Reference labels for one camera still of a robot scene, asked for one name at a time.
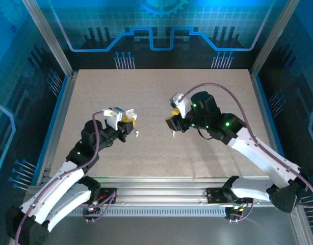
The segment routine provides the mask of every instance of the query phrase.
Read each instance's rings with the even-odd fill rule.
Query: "blue wall panel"
[[[23,3],[0,1],[0,244],[9,242],[5,212],[31,183],[64,77]]]
[[[39,6],[74,69],[131,68],[116,52],[132,53],[136,68],[250,68],[285,2],[52,0]]]
[[[300,1],[259,77],[285,156],[313,169],[313,0]]]

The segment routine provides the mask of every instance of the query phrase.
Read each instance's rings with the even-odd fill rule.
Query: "black cable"
[[[199,129],[197,129],[197,131],[198,131],[198,134],[199,134],[203,139],[207,139],[207,140],[213,139],[213,137],[211,137],[211,138],[205,138],[205,137],[202,135],[202,133],[201,133],[201,131],[200,131]]]

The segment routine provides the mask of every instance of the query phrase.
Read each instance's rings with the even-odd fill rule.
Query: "beige tabletop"
[[[100,151],[92,177],[229,177],[265,176],[251,161],[220,141],[205,140],[196,130],[173,138],[165,118],[169,99],[204,82],[226,86],[240,100],[254,133],[269,143],[253,86],[246,69],[133,69],[80,70],[51,167],[54,175],[80,139],[84,124],[103,108],[134,109],[139,137],[114,142]],[[212,94],[222,112],[242,118],[225,91],[202,87]]]

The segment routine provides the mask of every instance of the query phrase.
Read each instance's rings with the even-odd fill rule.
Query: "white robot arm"
[[[17,240],[16,244],[43,244],[55,225],[76,207],[84,204],[89,208],[115,197],[116,189],[101,188],[86,173],[98,161],[98,151],[110,147],[116,139],[126,141],[137,115],[134,110],[124,112],[120,108],[104,109],[101,113],[107,117],[106,127],[94,119],[95,128],[93,121],[88,121],[81,140],[58,172],[31,199],[7,211],[7,233]]]
[[[224,193],[218,195],[231,201],[244,198],[269,201],[281,211],[292,212],[303,191],[307,190],[297,176],[308,180],[310,169],[301,169],[251,135],[246,123],[235,115],[221,113],[213,96],[206,91],[194,94],[191,101],[177,93],[170,105],[174,108],[173,116],[166,118],[166,122],[173,134],[189,128],[206,130],[212,139],[242,153],[270,177],[261,181],[233,176],[224,185]],[[212,190],[207,194],[209,197],[215,195]]]

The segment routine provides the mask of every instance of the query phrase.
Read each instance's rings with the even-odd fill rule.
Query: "gear graphic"
[[[177,14],[178,10],[183,10],[184,4],[187,4],[188,0],[139,0],[138,2],[141,10],[145,10],[147,14],[163,18]]]
[[[23,17],[23,3],[21,0],[0,0],[0,10],[11,23],[16,23]]]

